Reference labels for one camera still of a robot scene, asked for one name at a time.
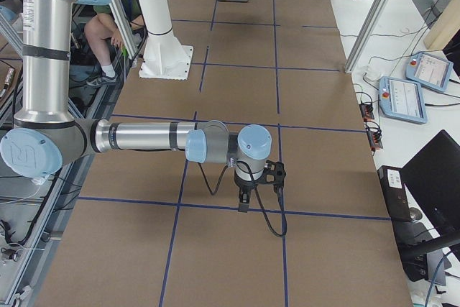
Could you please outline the orange black usb hub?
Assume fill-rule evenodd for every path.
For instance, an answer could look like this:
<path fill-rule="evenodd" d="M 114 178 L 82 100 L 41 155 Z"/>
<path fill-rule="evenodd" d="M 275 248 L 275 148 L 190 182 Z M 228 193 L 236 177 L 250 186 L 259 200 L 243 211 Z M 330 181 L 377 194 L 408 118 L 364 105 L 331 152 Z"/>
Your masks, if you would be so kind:
<path fill-rule="evenodd" d="M 365 122 L 374 120 L 374 112 L 372 103 L 360 103 L 359 110 Z"/>

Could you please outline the black box device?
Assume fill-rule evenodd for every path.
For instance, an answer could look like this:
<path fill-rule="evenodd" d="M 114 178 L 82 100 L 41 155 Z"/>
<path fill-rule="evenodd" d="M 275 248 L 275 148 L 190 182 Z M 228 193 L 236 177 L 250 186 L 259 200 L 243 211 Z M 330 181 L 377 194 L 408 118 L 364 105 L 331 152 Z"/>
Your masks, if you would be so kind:
<path fill-rule="evenodd" d="M 387 212 L 393 221 L 414 223 L 422 219 L 422 213 L 415 207 L 409 207 L 400 171 L 400 168 L 387 165 L 377 170 Z"/>

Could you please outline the near blue teach pendant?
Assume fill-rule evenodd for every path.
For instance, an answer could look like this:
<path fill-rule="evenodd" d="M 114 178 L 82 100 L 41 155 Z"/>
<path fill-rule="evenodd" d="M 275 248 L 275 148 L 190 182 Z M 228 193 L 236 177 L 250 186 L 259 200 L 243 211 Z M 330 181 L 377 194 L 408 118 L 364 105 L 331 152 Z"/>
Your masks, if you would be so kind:
<path fill-rule="evenodd" d="M 384 76 L 379 81 L 379 107 L 385 116 L 416 124 L 428 121 L 418 82 Z"/>

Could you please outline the blue teach pendant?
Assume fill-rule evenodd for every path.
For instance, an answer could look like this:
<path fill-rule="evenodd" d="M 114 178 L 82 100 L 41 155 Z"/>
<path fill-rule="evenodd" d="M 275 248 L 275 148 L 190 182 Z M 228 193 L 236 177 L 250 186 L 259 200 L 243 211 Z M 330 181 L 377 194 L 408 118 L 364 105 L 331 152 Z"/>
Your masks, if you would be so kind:
<path fill-rule="evenodd" d="M 385 116 L 416 124 L 428 121 L 418 82 L 384 76 L 379 81 L 379 107 Z"/>
<path fill-rule="evenodd" d="M 405 77 L 433 91 L 443 93 L 447 89 L 454 64 L 427 52 L 410 57 Z"/>

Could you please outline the person in green shirt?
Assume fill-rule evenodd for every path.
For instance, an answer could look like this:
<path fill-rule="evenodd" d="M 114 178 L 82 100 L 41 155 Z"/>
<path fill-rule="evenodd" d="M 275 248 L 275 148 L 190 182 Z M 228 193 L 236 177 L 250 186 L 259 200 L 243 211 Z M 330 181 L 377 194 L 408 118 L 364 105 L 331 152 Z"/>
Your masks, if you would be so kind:
<path fill-rule="evenodd" d="M 144 20 L 138 0 L 121 0 L 121 2 L 131 28 L 135 31 L 141 29 Z M 88 44 L 101 66 L 101 73 L 87 81 L 86 84 L 90 87 L 99 88 L 102 85 L 115 84 L 117 80 L 106 41 L 110 40 L 110 43 L 117 48 L 123 48 L 124 41 L 121 31 L 114 21 L 110 6 L 94 6 L 93 9 L 96 15 L 85 25 L 84 32 Z"/>

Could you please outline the far blue teach pendant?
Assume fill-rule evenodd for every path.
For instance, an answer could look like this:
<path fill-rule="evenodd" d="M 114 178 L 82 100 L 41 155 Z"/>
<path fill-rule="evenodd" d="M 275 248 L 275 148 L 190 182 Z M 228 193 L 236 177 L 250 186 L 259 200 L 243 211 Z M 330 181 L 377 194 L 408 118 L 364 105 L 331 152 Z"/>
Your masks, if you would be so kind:
<path fill-rule="evenodd" d="M 410 57 L 405 77 L 433 91 L 443 93 L 447 89 L 454 64 L 427 52 Z"/>

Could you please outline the black monitor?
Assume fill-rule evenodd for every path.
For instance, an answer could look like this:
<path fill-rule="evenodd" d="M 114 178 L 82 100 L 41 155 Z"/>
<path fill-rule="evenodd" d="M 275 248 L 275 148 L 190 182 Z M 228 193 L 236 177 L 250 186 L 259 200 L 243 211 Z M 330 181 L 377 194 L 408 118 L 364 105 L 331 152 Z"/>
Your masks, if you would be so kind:
<path fill-rule="evenodd" d="M 401 170 L 411 195 L 440 234 L 459 229 L 459 144 L 444 129 Z"/>

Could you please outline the aluminium frame post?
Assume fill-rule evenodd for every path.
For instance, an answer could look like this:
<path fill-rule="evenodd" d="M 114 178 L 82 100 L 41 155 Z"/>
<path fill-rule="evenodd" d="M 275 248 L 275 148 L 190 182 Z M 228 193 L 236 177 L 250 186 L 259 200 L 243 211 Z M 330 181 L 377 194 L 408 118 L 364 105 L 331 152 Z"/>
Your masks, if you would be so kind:
<path fill-rule="evenodd" d="M 367 42 L 373 33 L 375 26 L 378 23 L 378 20 L 386 7 L 386 4 L 389 0 L 374 0 L 371 8 L 368 12 L 366 19 L 360 29 L 358 37 L 351 49 L 346 65 L 344 66 L 345 73 L 351 73 L 359 59 L 364 52 L 364 49 L 367 45 Z"/>

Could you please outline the white pedestal column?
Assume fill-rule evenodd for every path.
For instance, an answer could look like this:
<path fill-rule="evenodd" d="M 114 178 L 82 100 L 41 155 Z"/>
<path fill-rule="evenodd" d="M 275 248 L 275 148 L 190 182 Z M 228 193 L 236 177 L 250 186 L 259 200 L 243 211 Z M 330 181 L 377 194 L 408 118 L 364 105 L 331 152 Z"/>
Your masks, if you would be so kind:
<path fill-rule="evenodd" d="M 186 80 L 193 47 L 181 45 L 175 36 L 167 0 L 138 1 L 148 33 L 139 76 Z"/>

